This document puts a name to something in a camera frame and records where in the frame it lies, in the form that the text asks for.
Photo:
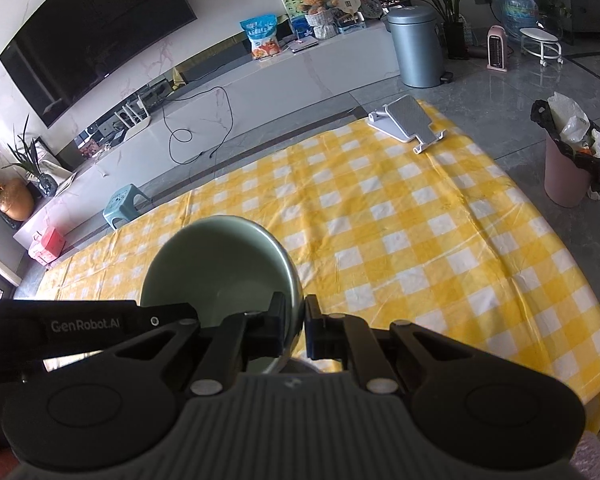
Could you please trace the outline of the small teal stool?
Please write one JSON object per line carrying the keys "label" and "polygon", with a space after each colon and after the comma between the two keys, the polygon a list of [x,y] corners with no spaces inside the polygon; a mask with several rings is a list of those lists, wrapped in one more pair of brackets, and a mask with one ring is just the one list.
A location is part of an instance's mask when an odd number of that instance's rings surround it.
{"label": "small teal stool", "polygon": [[140,216],[140,210],[135,205],[137,197],[143,197],[150,202],[150,198],[134,184],[125,185],[110,197],[102,216],[111,229],[117,230],[119,224],[131,223]]}

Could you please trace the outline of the black television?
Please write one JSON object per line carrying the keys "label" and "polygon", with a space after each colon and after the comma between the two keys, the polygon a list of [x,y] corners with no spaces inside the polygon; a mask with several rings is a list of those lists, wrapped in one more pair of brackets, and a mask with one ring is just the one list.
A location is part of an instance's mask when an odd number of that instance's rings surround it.
{"label": "black television", "polygon": [[187,0],[45,0],[0,61],[49,127],[135,55],[195,20]]}

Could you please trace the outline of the pink space heater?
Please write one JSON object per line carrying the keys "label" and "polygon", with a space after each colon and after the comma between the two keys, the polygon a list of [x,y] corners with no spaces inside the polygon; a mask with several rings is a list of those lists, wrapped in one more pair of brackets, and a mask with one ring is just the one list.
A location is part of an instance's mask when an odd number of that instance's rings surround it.
{"label": "pink space heater", "polygon": [[507,72],[507,38],[503,26],[493,25],[486,34],[486,67],[497,72]]}

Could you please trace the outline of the white round stool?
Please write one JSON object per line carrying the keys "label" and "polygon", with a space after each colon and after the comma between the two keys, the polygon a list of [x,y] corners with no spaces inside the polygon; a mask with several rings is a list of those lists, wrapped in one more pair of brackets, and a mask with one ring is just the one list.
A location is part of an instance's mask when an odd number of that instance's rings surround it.
{"label": "white round stool", "polygon": [[543,67],[546,67],[552,61],[558,64],[564,62],[562,45],[558,38],[542,28],[522,28],[520,30],[520,50],[522,54],[537,58],[539,64]]}

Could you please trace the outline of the brown round vase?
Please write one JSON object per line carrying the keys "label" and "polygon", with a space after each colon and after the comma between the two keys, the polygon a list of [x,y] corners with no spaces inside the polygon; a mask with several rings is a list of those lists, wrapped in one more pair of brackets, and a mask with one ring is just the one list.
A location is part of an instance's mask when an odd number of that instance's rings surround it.
{"label": "brown round vase", "polygon": [[0,193],[0,211],[18,222],[30,218],[34,211],[34,199],[23,180],[13,178],[3,186]]}

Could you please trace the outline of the green ceramic bowl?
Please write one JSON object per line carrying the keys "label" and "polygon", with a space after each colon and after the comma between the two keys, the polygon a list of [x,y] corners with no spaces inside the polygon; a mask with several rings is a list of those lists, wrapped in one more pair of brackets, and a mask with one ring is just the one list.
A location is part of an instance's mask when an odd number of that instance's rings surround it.
{"label": "green ceramic bowl", "polygon": [[140,304],[190,304],[208,328],[231,314],[265,311],[276,292],[290,307],[283,354],[250,362],[250,372],[277,373],[290,359],[298,340],[302,285],[285,248],[263,226],[217,214],[179,230],[162,246],[144,278]]}

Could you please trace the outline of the white tv console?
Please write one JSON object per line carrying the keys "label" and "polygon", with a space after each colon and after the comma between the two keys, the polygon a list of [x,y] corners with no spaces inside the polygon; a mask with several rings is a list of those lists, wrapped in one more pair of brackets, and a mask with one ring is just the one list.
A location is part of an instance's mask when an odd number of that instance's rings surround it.
{"label": "white tv console", "polygon": [[99,214],[123,185],[142,186],[195,156],[207,157],[222,140],[398,73],[391,36],[381,23],[234,68],[167,102],[145,130],[83,165],[14,239],[29,247],[48,226],[67,234]]}

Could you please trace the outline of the teddy bear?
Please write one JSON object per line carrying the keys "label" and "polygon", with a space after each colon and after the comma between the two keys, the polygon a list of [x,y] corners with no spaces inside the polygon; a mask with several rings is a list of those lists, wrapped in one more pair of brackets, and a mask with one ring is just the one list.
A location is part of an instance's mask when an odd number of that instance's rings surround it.
{"label": "teddy bear", "polygon": [[300,0],[298,4],[298,10],[303,14],[317,14],[326,9],[326,0]]}

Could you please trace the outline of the pink box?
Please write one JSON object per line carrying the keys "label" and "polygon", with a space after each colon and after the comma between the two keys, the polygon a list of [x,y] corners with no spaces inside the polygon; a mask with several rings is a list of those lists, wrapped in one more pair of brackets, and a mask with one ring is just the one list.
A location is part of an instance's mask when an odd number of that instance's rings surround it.
{"label": "pink box", "polygon": [[42,266],[48,266],[57,260],[66,244],[65,237],[53,226],[42,234],[35,234],[28,255]]}

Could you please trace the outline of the white router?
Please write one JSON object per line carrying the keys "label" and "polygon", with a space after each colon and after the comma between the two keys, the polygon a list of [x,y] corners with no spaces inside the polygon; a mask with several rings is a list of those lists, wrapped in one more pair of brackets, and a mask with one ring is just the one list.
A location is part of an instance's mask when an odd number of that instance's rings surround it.
{"label": "white router", "polygon": [[140,96],[125,102],[122,107],[114,112],[114,116],[124,127],[124,140],[130,140],[151,123],[151,116]]}

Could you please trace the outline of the blue snack bag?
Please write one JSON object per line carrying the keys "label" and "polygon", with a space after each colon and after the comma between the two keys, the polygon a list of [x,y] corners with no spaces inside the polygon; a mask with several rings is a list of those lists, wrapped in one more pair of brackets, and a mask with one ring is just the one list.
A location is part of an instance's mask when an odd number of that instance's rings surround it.
{"label": "blue snack bag", "polygon": [[277,18],[275,14],[264,14],[241,21],[240,27],[248,38],[254,60],[270,58],[280,53],[276,37]]}

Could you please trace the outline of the water jug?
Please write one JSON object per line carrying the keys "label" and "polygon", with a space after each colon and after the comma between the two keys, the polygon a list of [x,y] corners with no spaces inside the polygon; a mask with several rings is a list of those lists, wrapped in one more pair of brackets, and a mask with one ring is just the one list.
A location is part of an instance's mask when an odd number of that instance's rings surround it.
{"label": "water jug", "polygon": [[510,40],[521,40],[521,29],[535,28],[538,5],[534,0],[500,0],[501,20]]}

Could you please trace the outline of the white tablet stand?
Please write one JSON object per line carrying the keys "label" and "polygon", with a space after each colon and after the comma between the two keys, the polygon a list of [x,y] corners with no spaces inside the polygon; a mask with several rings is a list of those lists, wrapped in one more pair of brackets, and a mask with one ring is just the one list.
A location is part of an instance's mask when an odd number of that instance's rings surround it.
{"label": "white tablet stand", "polygon": [[414,143],[413,152],[422,154],[442,141],[445,129],[435,132],[430,117],[412,96],[400,96],[366,118],[367,125],[401,143]]}

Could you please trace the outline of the pink waste bin with bag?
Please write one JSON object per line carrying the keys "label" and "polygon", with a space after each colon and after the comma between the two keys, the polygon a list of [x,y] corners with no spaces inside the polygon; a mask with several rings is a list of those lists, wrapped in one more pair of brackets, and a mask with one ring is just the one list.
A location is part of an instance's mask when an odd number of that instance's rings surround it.
{"label": "pink waste bin with bag", "polygon": [[536,100],[532,122],[546,135],[544,191],[555,204],[572,208],[585,196],[600,199],[600,127],[573,99],[555,92]]}

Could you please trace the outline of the grey metal trash can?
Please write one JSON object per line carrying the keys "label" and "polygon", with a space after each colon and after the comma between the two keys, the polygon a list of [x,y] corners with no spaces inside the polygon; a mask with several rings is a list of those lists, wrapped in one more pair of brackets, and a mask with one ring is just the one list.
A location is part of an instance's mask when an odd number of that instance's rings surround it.
{"label": "grey metal trash can", "polygon": [[387,22],[402,82],[419,89],[441,84],[444,68],[437,13],[429,6],[400,6],[389,10]]}

